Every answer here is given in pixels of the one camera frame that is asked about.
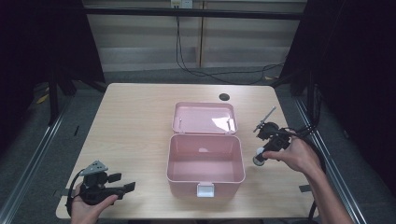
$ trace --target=black round hole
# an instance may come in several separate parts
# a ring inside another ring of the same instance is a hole
[[[219,96],[219,98],[220,98],[220,100],[222,100],[222,101],[228,101],[228,100],[230,100],[230,95],[227,94],[227,93],[222,93],[222,94]]]

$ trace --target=white wall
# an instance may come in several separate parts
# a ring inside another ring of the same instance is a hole
[[[170,0],[85,0],[84,4],[170,7]],[[220,10],[302,12],[304,6],[304,0],[193,1],[194,8]],[[89,15],[88,18],[105,72],[177,67],[175,17]],[[188,67],[282,63],[297,26],[297,21],[180,18],[183,59]]]

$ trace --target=electrical socket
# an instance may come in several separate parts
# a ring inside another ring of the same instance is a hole
[[[192,0],[182,0],[181,7],[182,8],[192,8]]]
[[[171,0],[171,8],[181,8],[181,0]]]

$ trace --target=black horizontal bar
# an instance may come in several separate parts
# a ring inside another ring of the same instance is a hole
[[[155,8],[155,7],[37,7],[38,10],[60,13],[85,13],[96,15],[139,15],[172,17],[240,18],[299,21],[304,13],[268,11],[232,11],[213,9]]]

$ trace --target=forearm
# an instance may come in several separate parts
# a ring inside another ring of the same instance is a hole
[[[311,186],[322,223],[353,223],[321,170],[316,170],[305,176]]]

